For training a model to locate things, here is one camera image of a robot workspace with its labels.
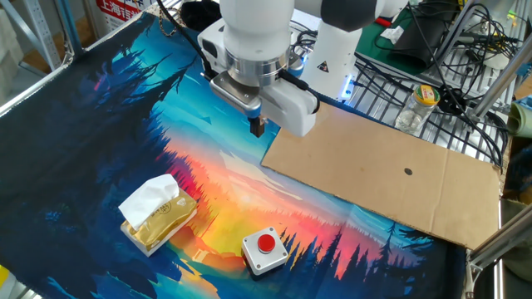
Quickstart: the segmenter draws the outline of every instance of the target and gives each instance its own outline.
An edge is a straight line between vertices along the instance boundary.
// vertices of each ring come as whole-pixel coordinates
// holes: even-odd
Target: cardboard box
[[[307,136],[281,130],[262,165],[470,249],[498,228],[500,169],[330,105]]]

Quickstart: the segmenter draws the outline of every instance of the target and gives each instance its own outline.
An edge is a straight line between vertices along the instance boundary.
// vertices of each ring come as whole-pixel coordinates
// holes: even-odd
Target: table
[[[249,134],[156,17],[127,25],[0,110],[0,263],[17,279],[54,298],[460,297],[463,248],[261,168],[278,127]],[[198,214],[147,258],[117,206],[165,172]],[[240,243],[268,226],[290,256],[256,282]]]

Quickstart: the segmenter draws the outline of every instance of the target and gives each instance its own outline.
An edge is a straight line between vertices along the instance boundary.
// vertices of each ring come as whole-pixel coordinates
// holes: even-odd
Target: jar lid
[[[416,99],[425,105],[436,105],[440,101],[440,94],[432,86],[422,85],[414,91]]]

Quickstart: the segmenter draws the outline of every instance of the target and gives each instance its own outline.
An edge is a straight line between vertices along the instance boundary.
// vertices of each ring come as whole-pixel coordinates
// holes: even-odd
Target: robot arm
[[[338,98],[353,69],[361,28],[379,16],[384,1],[220,0],[223,18],[198,36],[219,73],[210,81],[213,92],[248,116],[257,136],[265,119],[296,136],[306,135],[316,121],[318,99],[279,75],[294,55],[289,30],[294,7],[323,20],[302,79],[315,91]]]

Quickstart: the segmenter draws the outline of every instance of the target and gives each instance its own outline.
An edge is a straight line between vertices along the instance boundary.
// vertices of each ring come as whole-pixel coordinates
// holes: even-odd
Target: red button
[[[257,244],[259,245],[260,252],[270,253],[275,248],[275,239],[268,234],[264,234],[259,237]]]

